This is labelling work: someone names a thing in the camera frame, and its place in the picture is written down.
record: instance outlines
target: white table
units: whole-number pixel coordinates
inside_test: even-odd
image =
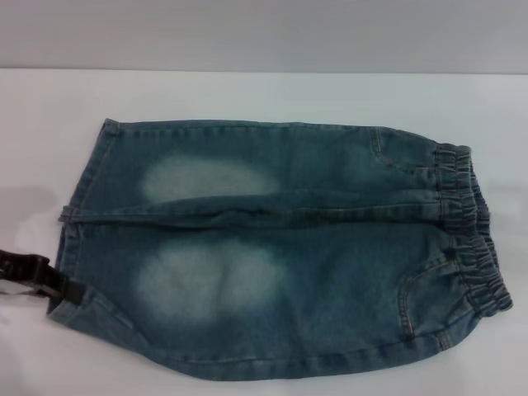
[[[0,70],[0,248],[55,257],[56,219],[106,117],[386,125],[467,144],[514,308],[413,365],[215,383],[60,327],[44,300],[0,296],[2,396],[528,394],[528,76]]]

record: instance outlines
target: gray wall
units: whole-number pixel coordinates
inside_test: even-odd
[[[528,0],[0,0],[0,67],[528,73]]]

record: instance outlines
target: elastic waistband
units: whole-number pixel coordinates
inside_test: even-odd
[[[512,307],[490,235],[489,209],[480,191],[466,146],[439,144],[436,152],[441,220],[452,236],[469,298],[481,316]]]

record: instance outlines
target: blue denim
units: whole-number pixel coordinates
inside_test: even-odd
[[[60,220],[72,329],[208,380],[404,365],[509,309],[470,149],[380,127],[106,120]]]

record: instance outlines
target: faded knee patch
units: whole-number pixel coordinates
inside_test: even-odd
[[[278,190],[276,179],[232,160],[190,157],[164,158],[141,181],[141,191],[153,203],[205,196],[249,196]]]
[[[269,303],[284,269],[263,247],[230,240],[175,243],[144,263],[137,293],[155,318],[207,324]]]

